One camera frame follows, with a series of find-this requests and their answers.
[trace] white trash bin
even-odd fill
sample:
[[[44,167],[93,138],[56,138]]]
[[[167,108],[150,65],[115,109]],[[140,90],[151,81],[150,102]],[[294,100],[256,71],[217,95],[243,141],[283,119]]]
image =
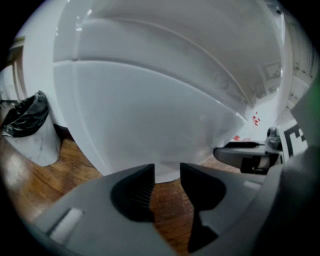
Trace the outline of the white trash bin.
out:
[[[39,103],[41,104],[41,109],[39,110],[41,113],[37,113],[36,104]],[[59,158],[61,141],[48,114],[49,110],[45,95],[42,92],[37,92],[33,103],[27,109],[22,108],[22,110],[22,114],[19,114],[21,109],[17,110],[15,112],[18,113],[15,116],[17,118],[2,127],[2,135],[17,151],[37,165],[43,167],[55,163]],[[33,113],[35,116],[39,115],[39,118],[33,119]],[[37,123],[35,124],[37,128],[32,127],[33,121]]]

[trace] wooden floor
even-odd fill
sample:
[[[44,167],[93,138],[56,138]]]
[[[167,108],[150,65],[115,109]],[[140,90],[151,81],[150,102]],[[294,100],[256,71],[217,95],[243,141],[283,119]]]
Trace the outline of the wooden floor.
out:
[[[214,158],[204,166],[239,171]],[[0,137],[0,170],[17,212],[30,222],[74,187],[102,176],[77,144],[67,139],[62,142],[59,160],[50,166],[40,167]],[[154,212],[154,226],[158,232],[178,254],[187,255],[194,208],[180,181],[156,184],[150,209]]]

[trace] black garbage bag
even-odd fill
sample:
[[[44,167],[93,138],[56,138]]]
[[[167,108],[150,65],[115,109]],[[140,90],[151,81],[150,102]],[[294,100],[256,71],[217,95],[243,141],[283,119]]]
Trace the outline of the black garbage bag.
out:
[[[1,134],[9,137],[25,137],[34,134],[48,116],[46,95],[38,91],[12,108],[1,125]]]

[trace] black and white tag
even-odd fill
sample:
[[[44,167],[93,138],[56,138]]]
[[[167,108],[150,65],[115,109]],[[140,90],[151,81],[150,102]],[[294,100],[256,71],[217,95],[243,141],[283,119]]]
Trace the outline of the black and white tag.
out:
[[[308,148],[303,131],[295,119],[278,127],[280,135],[284,161],[287,162],[290,157],[304,152]]]

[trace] white wall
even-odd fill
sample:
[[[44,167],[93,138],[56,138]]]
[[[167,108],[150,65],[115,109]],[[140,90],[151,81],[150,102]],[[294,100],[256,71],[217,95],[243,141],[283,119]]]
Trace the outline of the white wall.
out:
[[[0,94],[2,100],[17,101],[17,93],[14,83],[14,73],[12,65],[7,66],[0,72]]]
[[[23,75],[27,96],[45,93],[54,124],[66,127],[57,102],[53,75],[56,27],[67,0],[47,0],[27,20],[17,37],[25,36]]]

